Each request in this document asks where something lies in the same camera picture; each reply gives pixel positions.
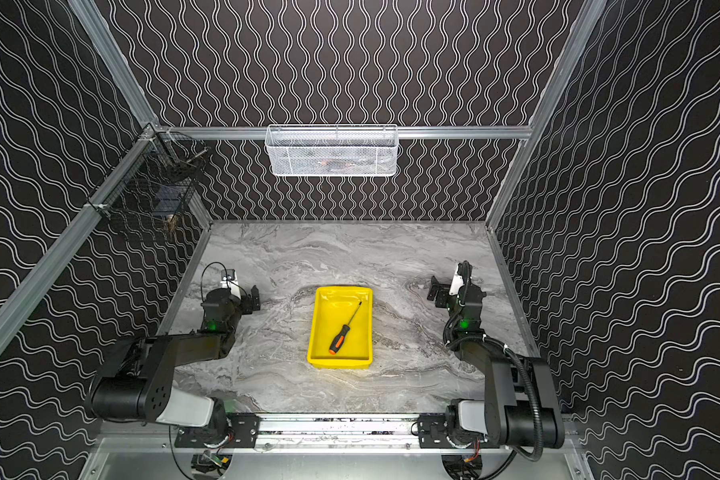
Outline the orange black handled screwdriver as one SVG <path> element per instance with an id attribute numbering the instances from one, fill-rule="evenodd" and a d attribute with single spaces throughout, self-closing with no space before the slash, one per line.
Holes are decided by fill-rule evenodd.
<path id="1" fill-rule="evenodd" d="M 346 341 L 346 337 L 351 329 L 351 324 L 352 324 L 353 320 L 355 319 L 355 317 L 357 316 L 357 314 L 359 313 L 362 305 L 363 305 L 363 302 L 358 303 L 358 305 L 357 305 L 355 311 L 353 312 L 352 316 L 350 317 L 350 319 L 345 324 L 342 325 L 339 333 L 333 338 L 333 340 L 330 344 L 330 347 L 329 347 L 330 355 L 336 355 L 341 350 L 343 344 Z"/>

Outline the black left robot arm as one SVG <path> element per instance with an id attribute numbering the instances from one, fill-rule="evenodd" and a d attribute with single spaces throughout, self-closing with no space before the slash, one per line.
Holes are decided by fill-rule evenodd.
<path id="1" fill-rule="evenodd" d="M 84 400 L 87 413 L 115 423 L 226 429 L 220 402 L 173 386 L 178 366 L 226 358 L 241 318 L 261 309 L 259 289 L 235 282 L 207 293 L 197 331 L 124 337 L 105 356 Z"/>

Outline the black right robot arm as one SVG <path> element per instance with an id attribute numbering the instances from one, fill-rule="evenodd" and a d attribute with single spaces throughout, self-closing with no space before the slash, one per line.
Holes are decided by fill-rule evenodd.
<path id="1" fill-rule="evenodd" d="M 427 299 L 449 314 L 445 347 L 484 376 L 481 400 L 456 399 L 447 407 L 447 435 L 455 444 L 507 446 L 535 460 L 545 449 L 560 448 L 565 439 L 551 372 L 544 360 L 517 354 L 487 334 L 480 319 L 484 297 L 470 282 L 455 293 L 436 278 L 430 282 Z"/>

